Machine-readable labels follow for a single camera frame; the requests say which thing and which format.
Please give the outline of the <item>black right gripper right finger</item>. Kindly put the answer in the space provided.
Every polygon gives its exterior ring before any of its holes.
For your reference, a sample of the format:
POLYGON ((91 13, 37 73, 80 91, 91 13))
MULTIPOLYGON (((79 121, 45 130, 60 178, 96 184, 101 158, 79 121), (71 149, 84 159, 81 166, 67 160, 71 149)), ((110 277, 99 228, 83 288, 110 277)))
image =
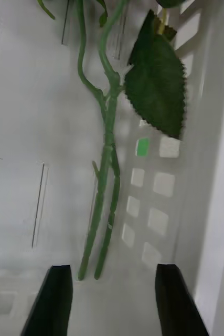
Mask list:
POLYGON ((208 335, 208 331, 175 264, 158 264, 155 294, 162 335, 208 335))

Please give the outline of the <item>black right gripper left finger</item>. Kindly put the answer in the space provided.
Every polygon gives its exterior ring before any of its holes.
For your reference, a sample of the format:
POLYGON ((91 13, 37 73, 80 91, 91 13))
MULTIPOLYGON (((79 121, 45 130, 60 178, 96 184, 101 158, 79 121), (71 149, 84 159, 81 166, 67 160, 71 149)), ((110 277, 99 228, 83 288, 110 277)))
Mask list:
POLYGON ((67 335, 71 305, 70 265, 51 266, 38 291, 21 335, 67 335))

